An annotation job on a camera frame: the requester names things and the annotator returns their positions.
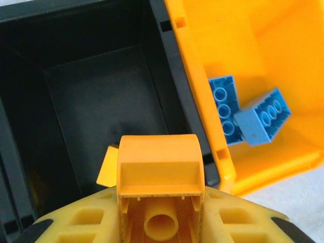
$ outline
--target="plastic toy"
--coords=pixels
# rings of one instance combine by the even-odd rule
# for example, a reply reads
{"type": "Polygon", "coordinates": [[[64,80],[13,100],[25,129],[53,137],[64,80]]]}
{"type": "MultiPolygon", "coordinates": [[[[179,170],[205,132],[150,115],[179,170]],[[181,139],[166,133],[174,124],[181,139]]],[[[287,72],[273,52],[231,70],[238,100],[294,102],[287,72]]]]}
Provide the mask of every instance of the plastic toy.
{"type": "Polygon", "coordinates": [[[242,131],[234,120],[234,114],[239,112],[234,77],[213,78],[209,80],[209,84],[217,105],[227,144],[233,145],[244,141],[242,131]]]}
{"type": "Polygon", "coordinates": [[[291,112],[278,88],[262,94],[234,115],[250,145],[270,143],[291,112]]]}
{"type": "Polygon", "coordinates": [[[204,186],[195,135],[124,136],[117,187],[47,214],[18,242],[314,243],[288,218],[204,186]]]}

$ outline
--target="yellow plastic bin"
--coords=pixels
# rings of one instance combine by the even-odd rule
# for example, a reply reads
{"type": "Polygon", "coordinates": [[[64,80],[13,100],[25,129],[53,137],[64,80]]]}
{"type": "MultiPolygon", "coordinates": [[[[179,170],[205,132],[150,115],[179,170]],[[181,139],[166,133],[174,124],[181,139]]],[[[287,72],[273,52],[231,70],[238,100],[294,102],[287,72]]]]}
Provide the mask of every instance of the yellow plastic bin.
{"type": "Polygon", "coordinates": [[[321,165],[324,3],[166,0],[190,87],[221,177],[243,195],[321,165]],[[292,111],[272,143],[227,147],[209,78],[233,75],[241,106],[278,87],[292,111]]]}

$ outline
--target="yellow plastic part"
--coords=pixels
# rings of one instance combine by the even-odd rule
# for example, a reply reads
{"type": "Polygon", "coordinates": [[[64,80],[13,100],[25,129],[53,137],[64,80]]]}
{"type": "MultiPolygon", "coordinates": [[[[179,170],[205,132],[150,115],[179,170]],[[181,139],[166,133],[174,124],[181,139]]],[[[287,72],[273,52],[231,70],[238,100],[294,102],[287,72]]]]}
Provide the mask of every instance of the yellow plastic part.
{"type": "Polygon", "coordinates": [[[220,189],[243,195],[322,165],[323,1],[165,2],[221,177],[220,189]],[[225,75],[234,75],[241,106],[279,87],[293,115],[272,143],[242,143],[228,150],[208,83],[225,75]]]}
{"type": "Polygon", "coordinates": [[[108,146],[105,158],[103,160],[97,184],[112,187],[117,184],[117,159],[118,159],[118,146],[108,146]]]}
{"type": "Polygon", "coordinates": [[[196,135],[121,138],[117,203],[122,242],[201,242],[204,192],[196,135]]]}
{"type": "MultiPolygon", "coordinates": [[[[83,198],[36,221],[53,219],[36,243],[120,243],[116,187],[83,198]]],[[[203,243],[293,243],[272,217],[287,220],[276,211],[242,198],[205,187],[201,242],[203,243]]],[[[130,243],[189,243],[192,241],[141,241],[130,243]]]]}

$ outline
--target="black plastic surface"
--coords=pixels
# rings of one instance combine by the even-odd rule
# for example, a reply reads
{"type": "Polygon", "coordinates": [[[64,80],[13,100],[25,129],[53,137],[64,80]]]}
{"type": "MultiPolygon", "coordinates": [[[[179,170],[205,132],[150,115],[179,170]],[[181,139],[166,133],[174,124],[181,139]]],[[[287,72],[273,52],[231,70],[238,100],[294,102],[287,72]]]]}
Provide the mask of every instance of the black plastic surface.
{"type": "Polygon", "coordinates": [[[28,229],[24,230],[21,236],[19,236],[19,238],[13,243],[35,243],[53,222],[52,219],[45,219],[31,225],[28,229]]]}
{"type": "Polygon", "coordinates": [[[122,135],[195,133],[211,154],[163,0],[0,7],[0,67],[0,153],[22,227],[100,190],[122,135]]]}
{"type": "Polygon", "coordinates": [[[272,218],[272,220],[295,243],[315,243],[315,241],[313,241],[295,224],[280,218],[272,218]]]}

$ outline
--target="rectangular hole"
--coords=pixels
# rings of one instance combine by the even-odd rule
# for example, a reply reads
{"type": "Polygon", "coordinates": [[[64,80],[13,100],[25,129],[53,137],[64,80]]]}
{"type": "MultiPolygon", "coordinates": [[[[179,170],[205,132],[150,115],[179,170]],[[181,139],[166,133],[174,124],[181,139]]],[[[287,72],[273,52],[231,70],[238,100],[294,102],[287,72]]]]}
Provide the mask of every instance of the rectangular hole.
{"type": "Polygon", "coordinates": [[[224,224],[252,224],[251,215],[241,208],[224,208],[219,211],[224,224]]]}
{"type": "Polygon", "coordinates": [[[160,22],[161,30],[162,32],[167,32],[172,30],[171,22],[170,20],[160,22]]]}
{"type": "Polygon", "coordinates": [[[92,243],[96,234],[94,233],[67,233],[60,235],[56,243],[92,243]]]}
{"type": "Polygon", "coordinates": [[[177,18],[176,19],[176,26],[177,28],[182,28],[182,27],[185,27],[187,24],[186,24],[186,20],[184,17],[180,17],[180,18],[177,18]]]}
{"type": "Polygon", "coordinates": [[[21,218],[20,221],[21,221],[21,225],[24,229],[28,228],[30,225],[32,225],[35,222],[34,217],[32,215],[23,217],[23,218],[21,218]]]}
{"type": "Polygon", "coordinates": [[[216,153],[217,153],[217,157],[218,157],[219,160],[223,160],[223,159],[228,158],[226,149],[218,150],[216,153]]]}
{"type": "Polygon", "coordinates": [[[18,222],[16,220],[5,223],[4,228],[7,235],[19,231],[18,222]]]}
{"type": "Polygon", "coordinates": [[[74,214],[69,225],[100,224],[104,213],[105,211],[101,208],[80,209],[74,214]]]}
{"type": "Polygon", "coordinates": [[[230,233],[234,243],[268,243],[269,237],[260,232],[232,232],[230,233]]]}

